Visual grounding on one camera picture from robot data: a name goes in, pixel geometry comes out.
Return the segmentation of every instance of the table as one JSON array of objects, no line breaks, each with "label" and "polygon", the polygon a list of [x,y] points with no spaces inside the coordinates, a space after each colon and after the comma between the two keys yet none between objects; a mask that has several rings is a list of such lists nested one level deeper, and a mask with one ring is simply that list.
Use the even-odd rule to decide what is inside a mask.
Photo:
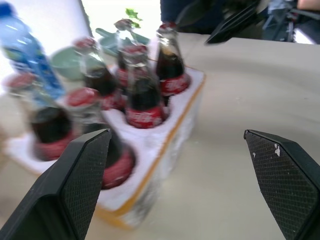
[{"label": "table", "polygon": [[[137,230],[94,216],[86,239],[285,239],[259,192],[243,133],[291,139],[320,163],[320,47],[240,38],[204,46],[207,37],[179,35],[185,64],[207,81],[198,123],[160,198]],[[35,179],[14,162],[2,170],[0,224]]]}]

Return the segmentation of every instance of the bottle neck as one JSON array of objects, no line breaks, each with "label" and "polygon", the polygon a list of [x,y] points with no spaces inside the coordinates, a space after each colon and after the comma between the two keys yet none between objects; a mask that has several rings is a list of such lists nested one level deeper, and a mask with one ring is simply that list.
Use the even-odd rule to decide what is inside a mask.
[{"label": "bottle neck", "polygon": [[133,57],[131,63],[127,62],[129,78],[135,79],[151,74],[151,69],[147,56]]},{"label": "bottle neck", "polygon": [[159,37],[159,48],[164,54],[174,54],[181,57],[180,49],[176,38]]},{"label": "bottle neck", "polygon": [[99,50],[95,46],[81,54],[80,70],[83,74],[88,75],[92,70],[103,68],[106,68],[106,65],[99,55]]},{"label": "bottle neck", "polygon": [[[158,82],[156,81],[157,76],[151,70],[149,61],[142,61],[137,64],[128,64],[128,91],[136,92],[138,89],[145,91],[144,87],[153,86],[157,89]],[[139,81],[143,81],[145,84],[141,89]]]},{"label": "bottle neck", "polygon": [[175,34],[161,35],[158,34],[159,43],[164,45],[177,44],[177,36]]},{"label": "bottle neck", "polygon": [[126,46],[135,45],[137,41],[133,36],[132,30],[118,30],[117,31],[117,46],[118,49],[122,49]]},{"label": "bottle neck", "polygon": [[12,91],[11,95],[18,100],[18,104],[29,119],[41,109],[58,108],[51,96],[44,91],[43,85],[39,80],[35,80],[29,87]]},{"label": "bottle neck", "polygon": [[70,109],[74,121],[80,125],[89,125],[94,123],[105,123],[100,112],[101,104],[95,104],[82,109]]}]

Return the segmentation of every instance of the blue bottle label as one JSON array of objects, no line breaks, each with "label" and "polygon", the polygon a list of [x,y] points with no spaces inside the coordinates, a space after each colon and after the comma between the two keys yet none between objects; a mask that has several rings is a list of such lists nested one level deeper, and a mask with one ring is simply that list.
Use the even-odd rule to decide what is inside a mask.
[{"label": "blue bottle label", "polygon": [[[14,69],[19,73],[30,72],[35,75],[41,75],[49,86],[55,89],[62,88],[39,45],[36,48],[34,58],[29,60],[24,52],[14,48],[4,47],[4,53],[11,60]],[[37,70],[35,70],[30,61],[34,61],[35,65],[37,65]]]}]

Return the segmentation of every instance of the cola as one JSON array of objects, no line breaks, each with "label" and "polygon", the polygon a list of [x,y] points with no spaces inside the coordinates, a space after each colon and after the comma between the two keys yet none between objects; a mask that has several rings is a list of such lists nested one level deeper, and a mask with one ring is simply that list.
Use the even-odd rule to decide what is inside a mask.
[{"label": "cola", "polygon": [[84,84],[86,87],[100,92],[102,109],[123,111],[124,99],[121,95],[120,85],[99,56],[96,41],[85,37],[77,40],[74,43],[74,48],[80,55],[80,68],[84,76]]},{"label": "cola", "polygon": [[75,138],[67,112],[45,92],[42,81],[24,73],[9,82],[10,93],[26,112],[26,121],[35,135],[35,149],[44,160],[56,160]]},{"label": "cola", "polygon": [[167,115],[156,76],[149,66],[147,47],[142,44],[125,47],[123,56],[129,73],[125,108],[127,122],[140,129],[162,124]]},{"label": "cola", "polygon": [[133,172],[136,164],[135,154],[102,115],[99,92],[88,87],[76,89],[67,95],[66,105],[79,129],[78,135],[110,129],[112,137],[101,188],[106,190],[123,184]]},{"label": "cola", "polygon": [[176,54],[164,54],[160,49],[155,72],[161,80],[173,79],[183,75],[185,67]]},{"label": "cola", "polygon": [[107,96],[117,90],[117,82],[106,68],[89,69],[85,73],[85,86],[98,90],[101,96]]},{"label": "cola", "polygon": [[191,83],[190,76],[185,73],[175,28],[174,23],[168,22],[157,30],[159,54],[155,72],[159,77],[160,90],[166,105],[170,96],[185,91]]},{"label": "cola", "polygon": [[30,119],[32,130],[43,144],[65,139],[72,131],[67,113],[60,107],[45,107]]},{"label": "cola", "polygon": [[119,69],[127,70],[127,65],[125,63],[124,55],[122,54],[121,51],[118,51],[117,63],[118,63]]}]

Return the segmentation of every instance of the white foam tray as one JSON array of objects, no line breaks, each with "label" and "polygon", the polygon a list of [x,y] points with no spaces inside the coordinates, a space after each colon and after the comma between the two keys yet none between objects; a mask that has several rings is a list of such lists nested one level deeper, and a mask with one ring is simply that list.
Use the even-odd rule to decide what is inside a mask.
[{"label": "white foam tray", "polygon": [[[201,102],[201,89],[204,83],[204,73],[192,68],[186,68],[192,83],[184,92],[170,98],[170,116],[161,125],[151,129],[137,129],[127,124],[122,112],[112,109],[103,114],[119,133],[120,137],[130,144],[136,154],[136,165],[132,175],[122,185],[102,190],[98,199],[99,209],[114,213],[128,204],[128,200],[137,194],[142,182],[147,185],[146,176],[155,164],[159,171],[159,179],[165,179],[174,168],[178,152],[183,142],[188,139],[197,116]],[[42,161],[33,153],[34,136],[25,133],[21,137],[11,138],[6,142],[5,152],[27,170],[41,175],[54,161]]]}]

